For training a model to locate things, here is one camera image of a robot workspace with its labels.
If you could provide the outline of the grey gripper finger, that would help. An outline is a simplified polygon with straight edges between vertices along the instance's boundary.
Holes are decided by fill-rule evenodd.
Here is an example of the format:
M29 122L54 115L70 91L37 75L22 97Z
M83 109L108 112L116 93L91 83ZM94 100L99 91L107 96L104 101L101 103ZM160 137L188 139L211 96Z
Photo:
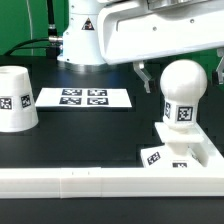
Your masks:
M217 50L217 56L221 58L217 68L212 71L212 83L224 84L224 48Z

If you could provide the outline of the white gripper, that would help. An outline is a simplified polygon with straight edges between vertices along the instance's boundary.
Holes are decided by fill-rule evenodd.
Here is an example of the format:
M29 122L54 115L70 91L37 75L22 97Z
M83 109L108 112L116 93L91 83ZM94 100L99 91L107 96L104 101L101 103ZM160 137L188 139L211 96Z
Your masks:
M141 60L224 47L224 0L98 0L101 55L109 64L134 62L152 92Z

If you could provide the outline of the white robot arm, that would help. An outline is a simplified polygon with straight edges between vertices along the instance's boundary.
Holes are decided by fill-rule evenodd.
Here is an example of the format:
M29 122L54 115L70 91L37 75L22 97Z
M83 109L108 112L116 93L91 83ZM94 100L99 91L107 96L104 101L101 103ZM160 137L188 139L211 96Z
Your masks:
M215 49L224 83L224 0L68 0L60 65L76 71L131 62L148 87L147 59Z

